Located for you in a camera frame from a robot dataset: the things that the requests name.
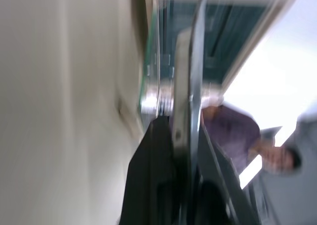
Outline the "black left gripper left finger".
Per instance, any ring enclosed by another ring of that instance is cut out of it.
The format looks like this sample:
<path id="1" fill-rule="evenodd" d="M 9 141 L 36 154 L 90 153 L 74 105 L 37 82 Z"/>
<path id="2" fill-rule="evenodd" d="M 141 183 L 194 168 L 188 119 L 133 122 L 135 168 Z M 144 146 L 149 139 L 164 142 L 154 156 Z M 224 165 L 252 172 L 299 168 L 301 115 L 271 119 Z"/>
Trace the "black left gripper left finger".
<path id="1" fill-rule="evenodd" d="M 179 211 L 184 153 L 174 146 L 172 117 L 152 120 L 132 156 L 120 225 L 173 225 Z"/>

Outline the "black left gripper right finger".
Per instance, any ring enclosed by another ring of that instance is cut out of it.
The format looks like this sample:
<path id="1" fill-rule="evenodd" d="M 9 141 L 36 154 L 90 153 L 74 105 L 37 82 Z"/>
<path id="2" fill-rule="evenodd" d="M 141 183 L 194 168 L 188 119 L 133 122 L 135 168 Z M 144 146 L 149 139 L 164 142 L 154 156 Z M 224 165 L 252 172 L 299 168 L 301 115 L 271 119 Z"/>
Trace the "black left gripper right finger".
<path id="1" fill-rule="evenodd" d="M 201 126 L 198 168 L 202 176 L 198 192 L 197 225 L 257 225 L 257 216 L 240 188 L 231 161 Z"/>

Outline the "cream toaster oven door handle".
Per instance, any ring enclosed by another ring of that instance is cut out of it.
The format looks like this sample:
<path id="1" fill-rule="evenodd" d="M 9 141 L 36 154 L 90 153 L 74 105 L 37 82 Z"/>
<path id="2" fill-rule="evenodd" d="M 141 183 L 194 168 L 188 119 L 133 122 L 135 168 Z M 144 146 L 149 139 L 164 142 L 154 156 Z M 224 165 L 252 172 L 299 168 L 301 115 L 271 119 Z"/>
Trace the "cream toaster oven door handle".
<path id="1" fill-rule="evenodd" d="M 189 46 L 191 28 L 181 31 L 177 36 L 175 49 L 175 75 L 173 100 L 173 150 L 176 159 L 188 153 L 189 143 Z"/>

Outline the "toaster oven glass door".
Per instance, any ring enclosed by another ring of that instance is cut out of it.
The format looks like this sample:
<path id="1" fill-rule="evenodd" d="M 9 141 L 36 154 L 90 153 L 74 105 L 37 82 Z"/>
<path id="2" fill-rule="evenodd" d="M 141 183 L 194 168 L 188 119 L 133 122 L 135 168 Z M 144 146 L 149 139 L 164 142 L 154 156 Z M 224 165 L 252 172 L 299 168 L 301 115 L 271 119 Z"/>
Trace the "toaster oven glass door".
<path id="1" fill-rule="evenodd" d="M 152 0 L 139 114 L 143 126 L 173 107 L 176 42 L 194 24 L 199 0 Z M 294 0 L 206 0 L 203 106 L 220 101 L 245 61 Z"/>

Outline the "cream toaster oven body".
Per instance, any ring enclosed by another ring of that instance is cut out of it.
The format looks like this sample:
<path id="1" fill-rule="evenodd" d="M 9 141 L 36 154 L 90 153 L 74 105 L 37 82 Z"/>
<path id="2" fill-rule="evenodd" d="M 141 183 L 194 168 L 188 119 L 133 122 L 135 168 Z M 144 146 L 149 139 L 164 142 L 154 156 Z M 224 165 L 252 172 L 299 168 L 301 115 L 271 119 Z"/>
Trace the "cream toaster oven body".
<path id="1" fill-rule="evenodd" d="M 117 225 L 150 0 L 0 0 L 0 225 Z"/>

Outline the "person in purple shirt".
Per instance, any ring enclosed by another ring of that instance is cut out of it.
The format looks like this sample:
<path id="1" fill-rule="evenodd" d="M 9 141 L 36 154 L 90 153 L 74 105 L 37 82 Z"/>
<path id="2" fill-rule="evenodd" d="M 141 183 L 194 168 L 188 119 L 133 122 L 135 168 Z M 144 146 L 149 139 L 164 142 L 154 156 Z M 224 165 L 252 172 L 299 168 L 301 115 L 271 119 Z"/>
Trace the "person in purple shirt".
<path id="1" fill-rule="evenodd" d="M 201 123 L 211 141 L 231 160 L 238 174 L 257 155 L 262 157 L 263 169 L 274 174 L 293 173 L 302 165 L 297 150 L 286 145 L 276 147 L 275 139 L 262 136 L 258 124 L 251 117 L 230 107 L 203 108 Z"/>

